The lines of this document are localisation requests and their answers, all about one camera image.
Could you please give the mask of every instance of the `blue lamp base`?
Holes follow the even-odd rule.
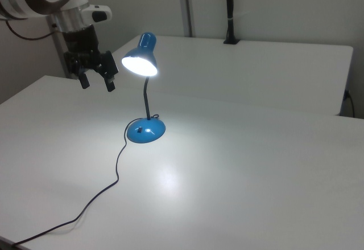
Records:
[[[159,119],[143,118],[132,123],[126,135],[131,142],[145,144],[157,140],[165,131],[166,126]]]

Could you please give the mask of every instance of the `blue lamp shade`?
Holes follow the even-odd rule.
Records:
[[[157,61],[153,50],[157,38],[151,32],[145,32],[139,40],[138,46],[128,52],[121,63],[129,71],[143,76],[154,76],[157,74]]]

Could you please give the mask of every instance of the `flexible gooseneck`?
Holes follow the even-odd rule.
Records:
[[[149,111],[149,103],[148,103],[148,96],[147,96],[147,86],[149,82],[149,76],[146,78],[146,82],[144,83],[144,103],[146,105],[146,112],[147,112],[147,119],[150,120],[150,111]]]

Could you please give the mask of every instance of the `blue desk lamp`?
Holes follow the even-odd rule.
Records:
[[[138,46],[128,52],[121,63],[129,71],[142,76],[147,76],[144,84],[144,103],[146,106],[147,118],[142,118],[132,123],[127,130],[127,137],[130,141],[144,144],[160,138],[166,131],[166,126],[158,118],[158,115],[150,116],[147,85],[150,76],[158,72],[157,62],[153,50],[157,38],[151,32],[145,32],[139,40]]]

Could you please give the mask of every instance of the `wall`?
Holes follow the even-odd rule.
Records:
[[[110,23],[96,26],[102,50],[114,51],[144,31],[188,36],[184,0],[90,0],[108,5]],[[356,115],[364,118],[364,0],[234,0],[236,36],[245,40],[354,47],[348,79]],[[190,0],[194,36],[225,38],[226,0]],[[343,113],[351,116],[350,103]]]
[[[12,28],[26,37],[49,33],[44,18],[10,21]],[[44,75],[64,77],[51,37],[39,41],[19,39],[0,21],[0,104]]]
[[[100,50],[115,51],[145,31],[156,35],[184,36],[181,0],[89,0],[107,5],[113,19],[95,26]]]

